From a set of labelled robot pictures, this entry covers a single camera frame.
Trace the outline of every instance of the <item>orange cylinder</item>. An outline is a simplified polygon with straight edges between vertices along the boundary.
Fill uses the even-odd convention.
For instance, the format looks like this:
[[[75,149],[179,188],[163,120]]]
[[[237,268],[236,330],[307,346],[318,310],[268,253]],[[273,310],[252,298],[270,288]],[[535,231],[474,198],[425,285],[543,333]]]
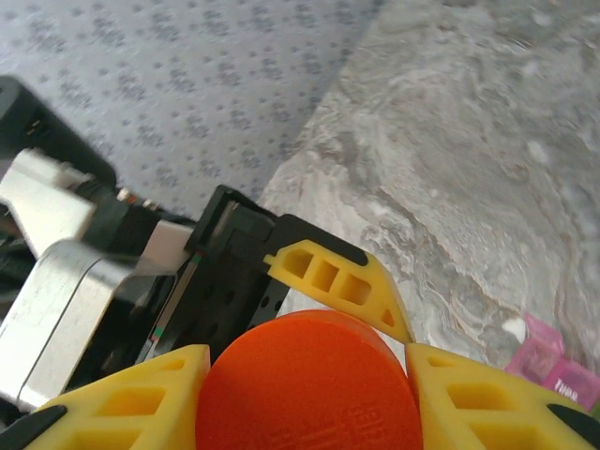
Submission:
[[[328,310],[279,317],[209,371],[198,450],[422,450],[402,366],[368,325]]]

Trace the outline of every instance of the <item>green object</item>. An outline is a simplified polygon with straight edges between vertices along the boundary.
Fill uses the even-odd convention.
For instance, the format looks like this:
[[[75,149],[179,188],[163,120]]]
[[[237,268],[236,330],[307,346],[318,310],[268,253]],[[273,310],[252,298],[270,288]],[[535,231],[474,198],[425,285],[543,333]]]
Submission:
[[[596,404],[593,405],[591,414],[594,419],[600,421],[600,399],[598,399],[598,401],[596,401]]]

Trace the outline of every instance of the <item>silver metal plate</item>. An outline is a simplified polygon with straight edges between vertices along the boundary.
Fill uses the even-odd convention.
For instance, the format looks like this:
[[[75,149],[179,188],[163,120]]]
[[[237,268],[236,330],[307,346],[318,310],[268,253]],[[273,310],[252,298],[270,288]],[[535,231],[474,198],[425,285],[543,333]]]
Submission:
[[[60,395],[115,293],[164,275],[77,241],[50,246],[0,326],[0,397],[30,411]]]

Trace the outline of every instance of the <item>patterned fabric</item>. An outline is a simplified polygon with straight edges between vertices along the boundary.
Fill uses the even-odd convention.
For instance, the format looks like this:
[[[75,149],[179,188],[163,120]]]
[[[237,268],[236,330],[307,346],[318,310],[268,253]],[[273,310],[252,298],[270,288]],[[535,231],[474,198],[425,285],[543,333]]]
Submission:
[[[198,216],[218,183],[258,197],[381,1],[0,3],[0,72]]]

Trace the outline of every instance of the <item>marble countertop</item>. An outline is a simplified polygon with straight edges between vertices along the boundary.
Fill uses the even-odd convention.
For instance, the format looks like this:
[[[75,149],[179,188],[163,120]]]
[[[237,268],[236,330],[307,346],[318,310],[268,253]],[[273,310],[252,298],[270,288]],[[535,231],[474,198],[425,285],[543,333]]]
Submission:
[[[530,311],[600,373],[599,44],[594,0],[393,0],[262,203],[375,254],[418,340],[503,367]]]

